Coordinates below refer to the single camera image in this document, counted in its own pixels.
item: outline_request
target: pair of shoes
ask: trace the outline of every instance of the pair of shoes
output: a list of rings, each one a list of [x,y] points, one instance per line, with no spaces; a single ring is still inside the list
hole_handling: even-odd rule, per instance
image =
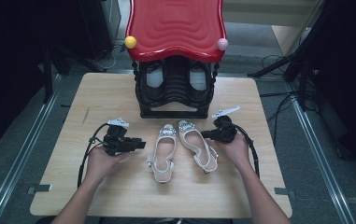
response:
[[[183,146],[195,153],[194,160],[207,174],[218,168],[218,154],[210,147],[195,125],[186,120],[178,123],[179,137]],[[174,163],[171,162],[176,150],[176,130],[172,124],[165,124],[155,144],[152,158],[148,157],[148,165],[154,172],[155,179],[166,183],[171,179]]]

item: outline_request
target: red plastic lid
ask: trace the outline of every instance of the red plastic lid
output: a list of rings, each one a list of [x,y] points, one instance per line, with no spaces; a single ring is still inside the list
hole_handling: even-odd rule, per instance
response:
[[[226,38],[221,15],[222,0],[131,0],[126,36],[135,47],[128,49],[135,61],[148,62],[171,55],[215,63]]]

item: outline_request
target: yellow ball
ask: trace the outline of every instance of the yellow ball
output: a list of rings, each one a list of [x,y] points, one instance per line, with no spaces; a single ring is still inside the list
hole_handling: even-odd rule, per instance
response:
[[[136,38],[131,35],[128,35],[127,37],[125,37],[124,44],[128,49],[133,49],[136,46]]]

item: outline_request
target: metal track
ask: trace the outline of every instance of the metal track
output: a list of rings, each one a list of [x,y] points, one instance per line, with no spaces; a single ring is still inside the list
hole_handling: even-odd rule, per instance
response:
[[[49,117],[50,111],[52,110],[55,100],[58,96],[62,82],[63,78],[60,75],[57,75],[53,83],[54,94],[50,97],[49,102],[41,107],[35,123],[28,133],[28,136],[26,137],[20,152],[17,155],[17,158],[12,164],[5,180],[3,181],[3,184],[0,186],[0,216],[6,207],[12,191],[17,185],[18,179],[20,178],[23,168],[30,157],[36,140],[40,135],[47,118]]]
[[[292,83],[287,83],[287,86],[289,91],[295,90]],[[311,147],[312,153],[314,154],[315,161],[317,162],[318,167],[320,168],[320,173],[323,177],[323,180],[325,181],[327,189],[329,190],[330,197],[332,198],[332,201],[335,204],[335,210],[340,216],[341,223],[356,223],[349,209],[346,197],[344,196],[344,193],[335,178],[335,174],[333,173],[329,162],[323,154],[323,149],[320,145],[320,142],[318,141],[317,135],[315,135],[315,132],[311,126],[311,122],[306,112],[303,112],[297,101],[294,101],[293,106],[297,117],[299,118],[300,123],[303,126],[306,138]]]

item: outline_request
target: person's arm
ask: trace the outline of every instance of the person's arm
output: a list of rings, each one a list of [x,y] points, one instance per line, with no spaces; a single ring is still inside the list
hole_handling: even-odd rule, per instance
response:
[[[98,186],[106,176],[111,174],[114,167],[129,155],[129,153],[122,153],[111,157],[103,147],[94,148],[88,158],[84,180],[52,223],[84,223]]]
[[[226,152],[242,177],[253,223],[291,223],[250,165],[249,146],[244,135],[236,134],[233,142],[228,144],[215,143]]]

